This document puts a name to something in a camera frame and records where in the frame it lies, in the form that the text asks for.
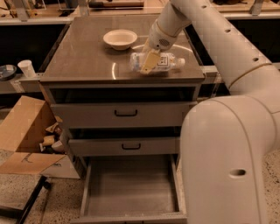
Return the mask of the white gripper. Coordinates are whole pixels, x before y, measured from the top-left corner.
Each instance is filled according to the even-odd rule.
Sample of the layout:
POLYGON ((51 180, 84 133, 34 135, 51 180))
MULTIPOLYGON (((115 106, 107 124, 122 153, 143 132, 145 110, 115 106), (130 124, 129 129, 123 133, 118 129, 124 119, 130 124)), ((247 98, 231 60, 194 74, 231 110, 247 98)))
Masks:
POLYGON ((158 21, 155 21, 143 46, 142 53, 145 53, 145 55, 140 72, 149 74, 160 61, 160 51, 169 50, 176 40, 177 36, 168 34, 159 26, 158 21))

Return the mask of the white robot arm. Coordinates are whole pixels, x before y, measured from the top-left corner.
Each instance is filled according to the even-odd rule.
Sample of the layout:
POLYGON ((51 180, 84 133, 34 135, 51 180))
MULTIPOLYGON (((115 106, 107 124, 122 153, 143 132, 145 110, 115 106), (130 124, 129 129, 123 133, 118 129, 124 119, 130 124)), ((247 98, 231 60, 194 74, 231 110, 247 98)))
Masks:
POLYGON ((187 24, 230 92, 197 104, 183 121, 187 224, 269 224, 263 157, 280 143, 280 72, 209 0, 169 0, 150 28, 146 72, 187 24))

